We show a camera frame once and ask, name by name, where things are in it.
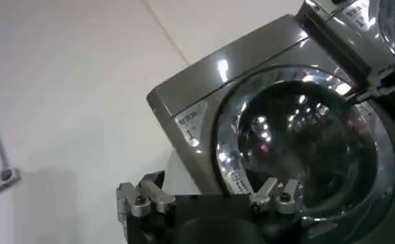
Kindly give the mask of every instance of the bolt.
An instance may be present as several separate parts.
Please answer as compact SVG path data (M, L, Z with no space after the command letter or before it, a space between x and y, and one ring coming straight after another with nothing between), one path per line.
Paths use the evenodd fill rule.
M145 203L145 198L141 195L139 195L136 199L135 199L135 205L143 205Z
M255 214L259 214L262 212L262 206L257 203L252 204L251 209L252 209L252 212L254 212Z
M279 197L280 201L282 202L290 202L291 196L287 192L281 193L281 196Z

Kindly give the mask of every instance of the metal clamp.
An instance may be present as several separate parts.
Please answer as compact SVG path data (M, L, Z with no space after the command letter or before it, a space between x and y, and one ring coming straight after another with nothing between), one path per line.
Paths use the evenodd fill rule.
M294 214L296 212L295 192L299 181L289 180L280 196L276 197L276 208L281 214Z
M270 206L272 191L278 185L277 178L268 178L255 194L250 195L251 207L255 212L266 212Z
M165 214L175 203L174 196L166 194L151 180L142 180L139 183L139 191L143 196L150 198L159 213Z
M150 214L149 199L143 197L130 182L120 184L116 189L116 196L118 197L118 219L121 223L129 212L135 217L144 217Z

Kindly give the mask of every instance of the washing machine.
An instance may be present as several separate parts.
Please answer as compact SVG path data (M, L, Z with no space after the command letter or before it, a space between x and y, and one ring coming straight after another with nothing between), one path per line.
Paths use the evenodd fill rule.
M395 66L395 0L305 0L297 18L361 86ZM382 103L395 118L395 92Z
M287 15L147 100L203 194L294 179L303 243L395 242L395 122L373 101L344 102L349 73Z

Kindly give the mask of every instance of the second washing machine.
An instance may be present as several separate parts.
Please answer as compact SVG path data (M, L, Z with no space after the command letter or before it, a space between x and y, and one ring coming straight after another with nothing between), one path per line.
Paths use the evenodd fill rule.
M298 19L361 86L395 69L395 0L305 0ZM395 118L395 92L381 100Z

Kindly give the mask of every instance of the silver washing machine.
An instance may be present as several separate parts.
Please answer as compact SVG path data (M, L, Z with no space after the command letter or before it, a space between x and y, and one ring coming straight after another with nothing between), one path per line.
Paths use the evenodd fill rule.
M362 86L395 65L395 0L305 0L298 19Z
M395 241L395 122L371 101L346 105L355 86L287 15L147 100L203 194L298 180L303 243Z

